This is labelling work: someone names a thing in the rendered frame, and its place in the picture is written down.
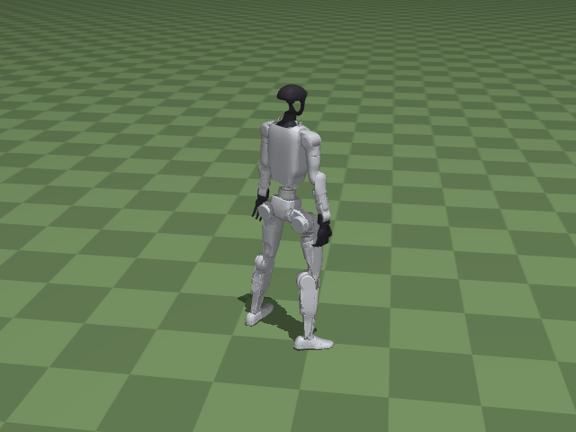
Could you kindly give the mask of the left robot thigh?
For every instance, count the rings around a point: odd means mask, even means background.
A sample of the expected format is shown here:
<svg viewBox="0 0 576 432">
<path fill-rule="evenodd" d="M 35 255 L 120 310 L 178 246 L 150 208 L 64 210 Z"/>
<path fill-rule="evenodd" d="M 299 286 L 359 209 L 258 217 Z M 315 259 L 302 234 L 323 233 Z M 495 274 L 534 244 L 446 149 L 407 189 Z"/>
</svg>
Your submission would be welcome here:
<svg viewBox="0 0 576 432">
<path fill-rule="evenodd" d="M 279 247 L 284 227 L 284 221 L 277 219 L 270 212 L 271 199 L 263 202 L 258 207 L 258 212 L 263 219 L 263 254 L 256 261 L 256 268 L 262 272 L 269 272 L 275 265 L 275 255 Z"/>
</svg>

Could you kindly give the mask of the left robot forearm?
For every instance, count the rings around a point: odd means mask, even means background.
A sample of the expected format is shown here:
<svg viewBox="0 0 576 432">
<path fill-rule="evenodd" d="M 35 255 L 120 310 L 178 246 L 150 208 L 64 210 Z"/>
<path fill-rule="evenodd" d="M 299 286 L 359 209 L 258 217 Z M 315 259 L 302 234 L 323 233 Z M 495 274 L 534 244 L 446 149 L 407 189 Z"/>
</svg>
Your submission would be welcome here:
<svg viewBox="0 0 576 432">
<path fill-rule="evenodd" d="M 269 189 L 269 186 L 271 184 L 270 168 L 263 166 L 260 162 L 259 163 L 259 173 L 260 173 L 260 177 L 259 177 L 260 181 L 258 183 L 258 186 L 259 186 L 258 195 L 266 197 L 267 189 Z"/>
</svg>

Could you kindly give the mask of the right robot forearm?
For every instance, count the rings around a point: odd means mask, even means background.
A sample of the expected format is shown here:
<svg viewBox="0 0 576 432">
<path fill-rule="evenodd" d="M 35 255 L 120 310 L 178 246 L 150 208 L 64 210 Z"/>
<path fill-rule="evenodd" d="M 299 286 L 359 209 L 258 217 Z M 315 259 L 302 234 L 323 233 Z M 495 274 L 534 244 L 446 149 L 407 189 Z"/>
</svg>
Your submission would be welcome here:
<svg viewBox="0 0 576 432">
<path fill-rule="evenodd" d="M 319 173 L 315 177 L 315 188 L 312 190 L 312 195 L 314 195 L 315 198 L 317 213 L 322 215 L 323 222 L 330 220 L 329 203 L 326 195 L 326 183 L 326 176 L 322 173 Z"/>
</svg>

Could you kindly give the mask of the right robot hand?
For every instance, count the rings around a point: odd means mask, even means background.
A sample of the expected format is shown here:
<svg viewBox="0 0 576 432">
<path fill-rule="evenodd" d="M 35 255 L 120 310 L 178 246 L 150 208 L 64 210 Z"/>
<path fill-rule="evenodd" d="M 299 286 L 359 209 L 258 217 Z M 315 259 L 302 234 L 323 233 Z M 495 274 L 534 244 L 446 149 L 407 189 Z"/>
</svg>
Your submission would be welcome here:
<svg viewBox="0 0 576 432">
<path fill-rule="evenodd" d="M 323 217 L 320 213 L 318 214 L 318 224 L 319 224 L 319 230 L 317 235 L 318 238 L 316 243 L 312 244 L 313 247 L 322 247 L 325 244 L 328 244 L 329 237 L 332 236 L 332 231 L 329 226 L 330 220 L 323 222 Z"/>
</svg>

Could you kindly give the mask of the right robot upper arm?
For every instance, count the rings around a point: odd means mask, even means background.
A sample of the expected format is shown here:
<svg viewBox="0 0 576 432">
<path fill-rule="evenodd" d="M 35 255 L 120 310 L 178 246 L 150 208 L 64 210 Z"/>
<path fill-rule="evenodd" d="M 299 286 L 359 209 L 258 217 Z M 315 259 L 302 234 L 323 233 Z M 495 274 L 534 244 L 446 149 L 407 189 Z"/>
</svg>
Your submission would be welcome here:
<svg viewBox="0 0 576 432">
<path fill-rule="evenodd" d="M 315 185 L 315 177 L 321 173 L 319 171 L 321 138 L 318 133 L 310 130 L 301 130 L 300 134 L 301 145 L 306 152 L 309 180 L 312 185 Z"/>
</svg>

